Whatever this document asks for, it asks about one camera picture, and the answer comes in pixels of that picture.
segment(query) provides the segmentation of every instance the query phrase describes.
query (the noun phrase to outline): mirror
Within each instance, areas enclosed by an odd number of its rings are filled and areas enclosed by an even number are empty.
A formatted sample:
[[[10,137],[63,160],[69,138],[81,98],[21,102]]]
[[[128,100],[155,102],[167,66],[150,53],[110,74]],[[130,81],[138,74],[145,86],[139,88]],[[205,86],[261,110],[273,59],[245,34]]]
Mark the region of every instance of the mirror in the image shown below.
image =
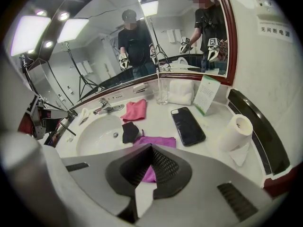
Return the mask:
[[[91,0],[73,16],[86,18],[88,23],[75,39],[63,39],[54,46],[49,64],[74,105],[156,72],[150,59],[152,40],[142,17],[138,0]],[[46,75],[51,73],[47,63],[42,67]]]
[[[30,0],[7,35],[11,48],[23,16],[50,18],[35,49],[21,54],[46,101],[71,108],[101,91],[156,73],[157,59],[138,0],[49,1]],[[19,56],[14,56],[18,65]]]
[[[155,0],[142,0],[141,5]],[[228,40],[220,0],[157,0],[146,18],[162,72],[227,77]]]

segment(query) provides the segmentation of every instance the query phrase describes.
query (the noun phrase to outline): man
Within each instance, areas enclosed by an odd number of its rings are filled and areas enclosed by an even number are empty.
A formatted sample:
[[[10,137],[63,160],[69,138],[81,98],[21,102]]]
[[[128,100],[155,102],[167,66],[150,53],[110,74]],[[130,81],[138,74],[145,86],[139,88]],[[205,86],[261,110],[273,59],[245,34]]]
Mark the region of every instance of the man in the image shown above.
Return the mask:
[[[156,73],[156,66],[150,58],[151,51],[154,51],[152,39],[145,21],[137,21],[136,17],[135,11],[124,11],[122,19],[125,27],[118,34],[120,66],[127,69],[129,63],[133,67],[134,79]]]
[[[193,0],[193,3],[199,6],[199,9],[195,11],[195,31],[189,40],[189,45],[183,48],[181,53],[186,53],[188,50],[191,50],[191,45],[203,35],[200,50],[203,52],[201,60],[202,72],[205,72],[206,69],[210,69],[211,67],[207,60],[209,53],[207,45],[209,39],[218,38],[219,40],[227,40],[224,15],[221,6],[216,6],[211,0]],[[222,67],[222,62],[214,63],[214,67],[216,67],[217,64],[220,64],[220,67]],[[223,64],[225,68],[221,68],[221,70],[226,71],[227,62],[225,61]]]

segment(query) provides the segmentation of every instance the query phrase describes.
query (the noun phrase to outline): smartphone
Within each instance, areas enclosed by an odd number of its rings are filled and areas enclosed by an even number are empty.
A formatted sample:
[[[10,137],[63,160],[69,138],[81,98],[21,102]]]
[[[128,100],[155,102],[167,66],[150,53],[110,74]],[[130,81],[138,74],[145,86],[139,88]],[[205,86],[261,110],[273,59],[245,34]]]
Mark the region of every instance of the smartphone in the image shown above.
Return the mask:
[[[170,113],[184,146],[191,146],[206,139],[203,130],[187,107],[172,110]]]

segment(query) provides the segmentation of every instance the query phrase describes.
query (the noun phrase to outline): black t-shirt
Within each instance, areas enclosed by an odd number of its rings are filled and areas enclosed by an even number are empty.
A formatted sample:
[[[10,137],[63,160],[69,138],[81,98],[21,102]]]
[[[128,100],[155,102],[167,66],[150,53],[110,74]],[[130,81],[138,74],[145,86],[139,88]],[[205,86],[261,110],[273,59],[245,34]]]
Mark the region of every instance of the black t-shirt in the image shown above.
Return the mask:
[[[226,40],[227,33],[224,21],[224,15],[221,6],[211,6],[208,9],[197,9],[195,11],[195,28],[200,28],[202,37],[201,51],[208,51],[208,40],[218,38]]]
[[[133,30],[124,28],[118,34],[118,47],[125,47],[130,65],[139,67],[151,62],[150,37],[145,21],[137,21],[137,27]]]

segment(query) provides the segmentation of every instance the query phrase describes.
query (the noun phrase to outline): ceiling light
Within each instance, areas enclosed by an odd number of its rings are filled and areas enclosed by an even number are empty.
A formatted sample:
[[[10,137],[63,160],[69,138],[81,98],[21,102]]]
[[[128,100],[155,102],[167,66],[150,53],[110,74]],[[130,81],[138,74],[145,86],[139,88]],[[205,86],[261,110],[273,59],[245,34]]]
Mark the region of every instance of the ceiling light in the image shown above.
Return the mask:
[[[57,42],[62,43],[74,40],[88,22],[87,18],[71,18],[67,20]]]
[[[14,56],[35,49],[50,22],[49,17],[23,16],[18,23],[10,55]]]
[[[58,18],[58,19],[59,19],[60,21],[64,21],[64,20],[67,20],[69,17],[70,17],[70,14],[67,13],[67,12],[64,12],[64,13],[62,13],[62,14],[59,15],[59,18]]]
[[[53,42],[52,41],[48,41],[44,44],[44,48],[49,48],[53,45]]]
[[[40,10],[40,11],[36,12],[36,14],[39,16],[46,16],[47,13],[46,13],[46,11]]]
[[[158,1],[151,1],[141,4],[141,8],[145,17],[158,13]]]

